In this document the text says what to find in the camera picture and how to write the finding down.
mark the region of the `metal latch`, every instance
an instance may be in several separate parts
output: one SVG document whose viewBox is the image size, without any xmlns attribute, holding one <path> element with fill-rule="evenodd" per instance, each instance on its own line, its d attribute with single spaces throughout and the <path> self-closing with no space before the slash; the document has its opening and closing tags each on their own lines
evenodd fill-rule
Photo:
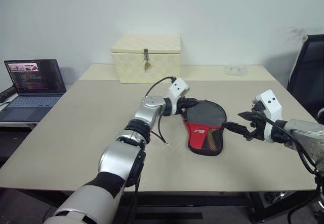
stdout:
<svg viewBox="0 0 324 224">
<path fill-rule="evenodd" d="M 148 49 L 147 48 L 144 49 L 144 61 L 145 61 L 144 70 L 147 70 L 151 66 L 150 62 L 148 61 Z"/>
</svg>

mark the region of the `black office chair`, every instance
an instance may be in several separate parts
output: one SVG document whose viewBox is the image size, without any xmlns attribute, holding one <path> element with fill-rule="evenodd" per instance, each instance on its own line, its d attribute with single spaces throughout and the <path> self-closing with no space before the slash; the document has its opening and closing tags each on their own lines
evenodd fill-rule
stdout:
<svg viewBox="0 0 324 224">
<path fill-rule="evenodd" d="M 287 89 L 319 123 L 324 124 L 324 34 L 307 37 Z"/>
</svg>

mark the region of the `table leg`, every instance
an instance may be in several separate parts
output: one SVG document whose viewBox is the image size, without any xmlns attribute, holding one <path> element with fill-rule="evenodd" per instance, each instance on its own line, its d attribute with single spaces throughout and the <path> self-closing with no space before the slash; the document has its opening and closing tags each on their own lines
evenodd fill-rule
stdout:
<svg viewBox="0 0 324 224">
<path fill-rule="evenodd" d="M 287 213 L 290 209 L 307 200 L 314 191 L 299 191 L 278 201 L 277 203 L 264 208 L 259 193 L 250 193 L 255 202 L 254 213 L 250 216 L 252 223 L 264 222 L 276 216 Z"/>
</svg>

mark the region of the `laptop screen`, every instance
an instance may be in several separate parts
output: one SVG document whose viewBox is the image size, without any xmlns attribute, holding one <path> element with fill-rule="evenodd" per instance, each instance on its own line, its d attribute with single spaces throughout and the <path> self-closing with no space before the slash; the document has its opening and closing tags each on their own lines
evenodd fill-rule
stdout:
<svg viewBox="0 0 324 224">
<path fill-rule="evenodd" d="M 65 86 L 55 59 L 5 61 L 10 78 L 21 93 L 64 93 Z"/>
</svg>

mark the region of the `box lid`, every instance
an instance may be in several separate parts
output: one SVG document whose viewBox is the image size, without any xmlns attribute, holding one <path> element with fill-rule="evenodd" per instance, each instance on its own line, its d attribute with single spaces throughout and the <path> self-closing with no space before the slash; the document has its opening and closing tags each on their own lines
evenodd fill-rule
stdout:
<svg viewBox="0 0 324 224">
<path fill-rule="evenodd" d="M 179 35 L 123 35 L 110 50 L 112 53 L 180 53 Z"/>
</svg>

